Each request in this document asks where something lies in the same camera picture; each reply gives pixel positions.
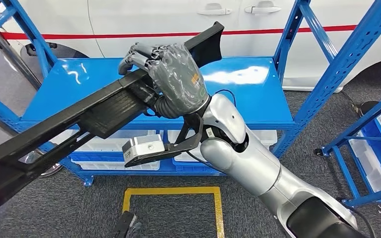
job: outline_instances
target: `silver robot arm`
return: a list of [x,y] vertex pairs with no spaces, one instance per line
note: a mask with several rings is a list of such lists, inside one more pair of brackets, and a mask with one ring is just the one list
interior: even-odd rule
[[203,119],[204,124],[223,130],[234,143],[247,143],[243,151],[236,151],[223,138],[208,137],[200,147],[204,159],[260,198],[290,237],[307,237],[304,229],[310,237],[320,237],[334,223],[347,224],[345,228],[353,228],[352,232],[358,233],[356,219],[350,211],[322,189],[304,182],[282,166],[224,95],[212,96]]

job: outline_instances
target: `gray robotic glove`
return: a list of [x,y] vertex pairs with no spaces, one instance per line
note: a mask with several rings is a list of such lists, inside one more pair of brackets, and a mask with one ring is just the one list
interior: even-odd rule
[[196,112],[208,101],[202,74],[183,44],[149,47],[135,43],[119,65],[119,74],[127,74],[133,65],[147,71],[163,93],[155,109],[166,118]]

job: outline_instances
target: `white car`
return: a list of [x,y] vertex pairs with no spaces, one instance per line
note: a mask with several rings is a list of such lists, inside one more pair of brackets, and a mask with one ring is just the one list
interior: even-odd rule
[[[272,56],[294,0],[19,0],[52,46],[88,57],[123,57],[135,42],[184,42],[219,21],[224,56]],[[373,0],[312,0],[337,50]],[[3,36],[20,52],[30,44],[15,20]],[[338,88],[381,61],[381,36]],[[283,88],[312,90],[328,62],[303,21],[288,55]]]

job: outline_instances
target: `blue shelf upright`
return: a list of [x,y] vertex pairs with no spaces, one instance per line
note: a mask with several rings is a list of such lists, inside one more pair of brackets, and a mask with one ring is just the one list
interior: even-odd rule
[[322,51],[329,61],[329,66],[294,116],[294,127],[285,131],[274,147],[273,152],[277,157],[283,155],[299,133],[322,108],[339,84],[381,35],[381,0],[376,0],[341,50],[336,54],[335,47],[309,7],[309,3],[310,0],[296,0],[275,52],[275,67],[279,77],[282,78],[286,62],[282,62],[281,59],[287,58],[288,49],[296,36],[303,18],[306,19],[315,38],[319,42]]
[[[18,117],[0,102],[1,127],[6,126],[15,133],[20,133],[120,77],[117,68],[121,58],[56,58],[20,3],[17,0],[1,2],[6,6],[6,10],[0,15],[0,26],[11,17],[16,20],[36,48],[44,78],[43,85],[23,116]],[[310,0],[295,0],[273,56],[225,57],[201,68],[209,93],[219,89],[233,91],[237,108],[249,128],[284,131],[273,148],[277,157],[283,155],[381,34],[381,0],[376,0],[337,53],[309,3]],[[293,118],[282,90],[282,81],[288,52],[302,19],[305,19],[312,29],[330,65]],[[170,120],[141,115],[123,129],[177,130],[182,124],[182,119]],[[50,143],[46,143],[41,149],[48,151],[51,147]],[[70,158],[64,158],[61,163],[79,176],[84,185],[91,185],[95,175],[219,175],[185,173],[185,170],[177,168],[171,160],[162,161],[158,171],[87,171],[73,163]]]
[[[348,187],[351,190],[353,199],[346,199],[343,202],[349,206],[357,206],[370,202],[381,202],[381,190],[373,191],[369,179],[367,177],[366,171],[362,166],[359,158],[356,156],[354,149],[349,143],[349,140],[366,140],[367,143],[371,146],[373,152],[376,154],[381,167],[381,125],[379,124],[377,117],[381,115],[381,101],[375,105],[370,111],[368,111],[364,116],[362,116],[358,121],[341,133],[337,138],[332,142],[322,147],[322,153],[324,156],[330,156],[331,152],[334,152],[334,155],[337,159],[337,162],[340,165],[342,173],[347,180]],[[357,136],[357,133],[361,131],[364,136]],[[341,155],[340,148],[342,146],[347,146],[348,150],[351,153],[351,156],[360,172],[360,175],[363,178],[363,181],[368,189],[369,194],[361,196],[353,178],[348,171],[347,165],[345,164],[344,158]]]

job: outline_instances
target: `car door handle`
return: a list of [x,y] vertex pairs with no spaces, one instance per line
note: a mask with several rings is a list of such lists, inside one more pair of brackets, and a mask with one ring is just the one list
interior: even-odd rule
[[248,6],[245,8],[245,12],[250,14],[257,14],[257,13],[273,13],[276,11],[281,10],[280,7],[273,6],[273,7],[256,7],[256,6]]
[[200,15],[228,15],[232,12],[230,8],[223,8],[221,4],[216,2],[208,3],[203,9],[197,11]]
[[250,14],[273,13],[279,10],[281,10],[281,8],[275,6],[272,1],[260,1],[256,6],[248,6],[245,8],[245,12]]

